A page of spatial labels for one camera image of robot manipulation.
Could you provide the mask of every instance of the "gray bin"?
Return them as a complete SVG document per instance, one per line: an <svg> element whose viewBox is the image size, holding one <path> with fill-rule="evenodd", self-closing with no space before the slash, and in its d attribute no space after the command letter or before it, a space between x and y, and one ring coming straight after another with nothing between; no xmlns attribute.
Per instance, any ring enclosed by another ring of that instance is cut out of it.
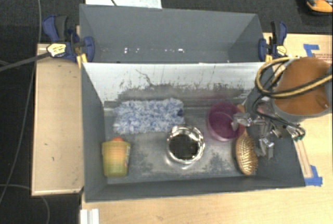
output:
<svg viewBox="0 0 333 224"><path fill-rule="evenodd" d="M255 175L246 177L237 167L235 142L216 141L206 128L214 103L242 103L250 93L248 103L255 98L251 90L262 65L256 62L262 37L256 15L82 5L80 28L81 36L92 36L96 44L94 62L82 68L87 202L304 186L291 138L277 139L274 158L260 158ZM202 158L184 169L166 158L167 133L127 134L128 175L104 177L101 144L117 136L114 107L170 97L184 102L186 123L203 132ZM248 132L254 138L259 134L256 127Z"/></svg>

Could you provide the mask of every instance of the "gold brush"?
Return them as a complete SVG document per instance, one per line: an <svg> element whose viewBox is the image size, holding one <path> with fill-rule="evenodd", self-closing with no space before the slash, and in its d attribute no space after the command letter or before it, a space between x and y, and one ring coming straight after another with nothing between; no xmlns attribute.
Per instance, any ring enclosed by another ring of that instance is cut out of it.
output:
<svg viewBox="0 0 333 224"><path fill-rule="evenodd" d="M238 105L237 107L245 112L244 106ZM236 141L236 159L240 171L245 175L251 175L258 167L258 158L254 152L254 140L246 130Z"/></svg>

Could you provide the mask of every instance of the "purple cup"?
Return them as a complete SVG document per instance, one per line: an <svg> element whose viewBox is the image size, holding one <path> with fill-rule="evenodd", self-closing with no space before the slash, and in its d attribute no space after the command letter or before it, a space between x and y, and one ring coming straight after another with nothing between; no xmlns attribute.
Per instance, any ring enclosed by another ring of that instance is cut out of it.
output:
<svg viewBox="0 0 333 224"><path fill-rule="evenodd" d="M211 136L219 141L229 141L243 134L244 126L239 125L236 131L231 126L233 115L240 112L233 103L221 102L213 105L207 117L207 129Z"/></svg>

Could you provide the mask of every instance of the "yellow container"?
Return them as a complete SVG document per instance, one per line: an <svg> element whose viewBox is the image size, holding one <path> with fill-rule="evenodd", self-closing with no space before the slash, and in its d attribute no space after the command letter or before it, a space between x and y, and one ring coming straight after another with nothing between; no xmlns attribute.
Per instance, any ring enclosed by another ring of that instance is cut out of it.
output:
<svg viewBox="0 0 333 224"><path fill-rule="evenodd" d="M121 138L102 143L104 175L108 178L120 178L127 175L131 145Z"/></svg>

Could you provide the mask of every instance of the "blue towel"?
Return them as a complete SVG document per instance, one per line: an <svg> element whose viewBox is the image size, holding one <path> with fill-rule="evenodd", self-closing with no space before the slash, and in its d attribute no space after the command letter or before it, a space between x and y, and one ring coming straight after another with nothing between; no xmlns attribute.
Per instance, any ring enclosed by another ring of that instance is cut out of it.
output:
<svg viewBox="0 0 333 224"><path fill-rule="evenodd" d="M173 126L184 124L182 101L165 100L122 102L115 108L113 130L119 134L168 132Z"/></svg>

